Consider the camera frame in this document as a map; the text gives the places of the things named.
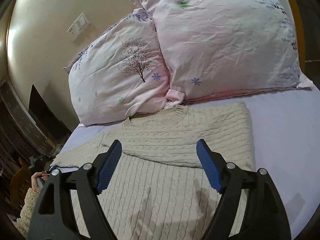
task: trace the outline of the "white bed sheet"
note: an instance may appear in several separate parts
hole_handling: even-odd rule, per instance
[[[223,106],[236,101],[244,101],[250,111],[256,168],[264,167],[270,173],[295,238],[320,200],[320,91],[314,87],[312,91],[267,93],[191,107]],[[77,127],[60,154],[116,125]]]

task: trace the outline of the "person's arm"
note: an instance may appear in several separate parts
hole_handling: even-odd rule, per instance
[[[28,192],[27,192],[26,197],[24,199],[24,206],[23,206],[21,213],[20,213],[21,218],[18,218],[17,222],[14,223],[16,228],[20,231],[20,233],[25,238],[27,238],[32,212],[35,207],[36,200],[37,200],[39,193],[40,193],[40,188],[39,188],[38,183],[36,181],[36,178],[39,176],[41,176],[41,178],[44,181],[46,181],[48,178],[46,171],[43,174],[41,172],[36,172],[35,174],[33,174],[31,176],[32,188],[28,189]]]

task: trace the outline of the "beige wall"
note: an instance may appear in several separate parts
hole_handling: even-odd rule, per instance
[[[52,112],[73,130],[78,119],[62,67],[133,9],[129,0],[17,0],[8,36],[8,70],[25,107],[34,84]],[[83,11],[91,25],[72,43],[66,32]]]
[[[14,2],[9,5],[0,20],[0,84],[1,81],[8,75],[6,39],[13,5]]]

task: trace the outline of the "silver rivet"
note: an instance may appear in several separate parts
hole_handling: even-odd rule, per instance
[[[262,169],[259,169],[259,172],[261,175],[266,175],[268,172],[266,169],[262,168]]]
[[[92,164],[91,163],[86,163],[85,165],[83,165],[83,168],[85,170],[90,170],[92,168]]]
[[[59,170],[58,169],[54,169],[53,171],[51,171],[51,175],[53,176],[57,176],[59,174]]]
[[[228,169],[234,169],[236,167],[236,165],[234,163],[227,163],[227,168]]]

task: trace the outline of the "sweater sleeve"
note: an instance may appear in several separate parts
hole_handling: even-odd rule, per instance
[[[27,238],[28,235],[32,212],[35,207],[38,196],[39,193],[35,192],[31,188],[28,189],[28,192],[24,199],[24,206],[20,213],[21,218],[18,218],[17,222],[14,222],[15,227],[25,238]]]

